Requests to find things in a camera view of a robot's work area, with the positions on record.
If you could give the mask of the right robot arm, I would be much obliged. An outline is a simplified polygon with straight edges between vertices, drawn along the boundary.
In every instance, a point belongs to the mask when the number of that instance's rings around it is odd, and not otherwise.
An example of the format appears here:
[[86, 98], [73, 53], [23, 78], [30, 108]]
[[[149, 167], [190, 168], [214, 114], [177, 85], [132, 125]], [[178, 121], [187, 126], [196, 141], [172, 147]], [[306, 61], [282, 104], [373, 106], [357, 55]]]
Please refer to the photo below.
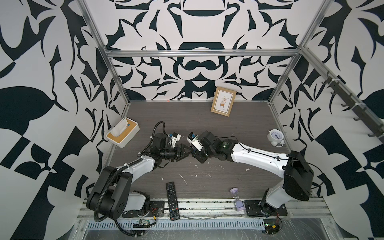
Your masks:
[[291, 200], [306, 202], [310, 199], [314, 171], [299, 152], [263, 151], [246, 146], [235, 136], [218, 137], [209, 131], [201, 135], [190, 133], [187, 140], [194, 150], [192, 156], [202, 164], [209, 158], [217, 158], [247, 164], [282, 178], [265, 191], [260, 201], [246, 208], [249, 217], [275, 216]]

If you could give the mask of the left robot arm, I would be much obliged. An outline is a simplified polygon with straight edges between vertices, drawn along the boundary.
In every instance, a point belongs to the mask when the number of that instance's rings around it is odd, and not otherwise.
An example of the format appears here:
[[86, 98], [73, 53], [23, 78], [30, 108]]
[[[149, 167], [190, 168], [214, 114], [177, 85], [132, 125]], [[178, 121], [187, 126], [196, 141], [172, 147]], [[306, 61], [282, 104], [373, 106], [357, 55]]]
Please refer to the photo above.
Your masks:
[[139, 192], [131, 192], [131, 185], [138, 178], [162, 168], [163, 160], [178, 162], [193, 152], [185, 144], [178, 144], [181, 135], [158, 133], [135, 161], [119, 168], [105, 167], [96, 181], [86, 203], [86, 207], [94, 212], [94, 220], [101, 222], [106, 218], [116, 220], [124, 212], [141, 210], [147, 196]]

